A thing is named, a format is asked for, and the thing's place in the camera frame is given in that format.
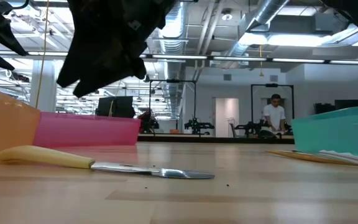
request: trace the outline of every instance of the kitchen knife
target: kitchen knife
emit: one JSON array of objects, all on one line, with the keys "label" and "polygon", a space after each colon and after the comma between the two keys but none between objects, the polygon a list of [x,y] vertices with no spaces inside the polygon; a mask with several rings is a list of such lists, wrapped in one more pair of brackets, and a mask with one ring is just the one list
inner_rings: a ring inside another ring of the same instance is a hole
[{"label": "kitchen knife", "polygon": [[96,162],[92,158],[77,156],[74,154],[60,152],[37,146],[18,146],[5,149],[0,152],[0,161],[29,161],[41,162],[45,164],[79,168],[101,170],[109,172],[126,172],[131,174],[151,175],[156,177],[178,178],[178,179],[212,179],[213,174],[206,172],[137,167],[127,164],[117,164],[112,162]]}]

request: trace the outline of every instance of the table surface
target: table surface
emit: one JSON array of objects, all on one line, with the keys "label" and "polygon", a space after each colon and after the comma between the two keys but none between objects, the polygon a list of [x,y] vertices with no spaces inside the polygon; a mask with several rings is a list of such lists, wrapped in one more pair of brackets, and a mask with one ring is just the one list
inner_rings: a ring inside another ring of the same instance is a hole
[{"label": "table surface", "polygon": [[66,149],[100,161],[211,171],[212,180],[0,164],[0,224],[358,223],[358,168],[265,152],[272,149],[294,145]]}]

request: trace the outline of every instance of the knife handle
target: knife handle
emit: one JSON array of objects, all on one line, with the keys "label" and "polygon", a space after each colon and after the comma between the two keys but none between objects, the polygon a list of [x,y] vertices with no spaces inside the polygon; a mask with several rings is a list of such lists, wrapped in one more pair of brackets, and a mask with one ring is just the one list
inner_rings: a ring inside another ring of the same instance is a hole
[{"label": "knife handle", "polygon": [[37,146],[18,146],[0,152],[0,161],[22,160],[89,169],[94,159]]}]

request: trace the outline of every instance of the man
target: man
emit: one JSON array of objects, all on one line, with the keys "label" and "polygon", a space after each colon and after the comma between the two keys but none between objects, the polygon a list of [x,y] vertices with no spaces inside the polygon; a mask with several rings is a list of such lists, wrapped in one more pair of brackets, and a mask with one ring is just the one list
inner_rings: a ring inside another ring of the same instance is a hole
[{"label": "man", "polygon": [[281,96],[273,94],[271,104],[264,108],[264,116],[272,131],[285,131],[285,112],[284,108],[280,106]]}]

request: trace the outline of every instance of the pink plastic bin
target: pink plastic bin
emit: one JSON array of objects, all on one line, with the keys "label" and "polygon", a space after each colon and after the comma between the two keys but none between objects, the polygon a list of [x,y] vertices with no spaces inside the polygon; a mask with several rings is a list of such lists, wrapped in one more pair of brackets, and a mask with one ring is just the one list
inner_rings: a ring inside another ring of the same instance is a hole
[{"label": "pink plastic bin", "polygon": [[34,145],[41,147],[130,146],[140,120],[41,112]]}]

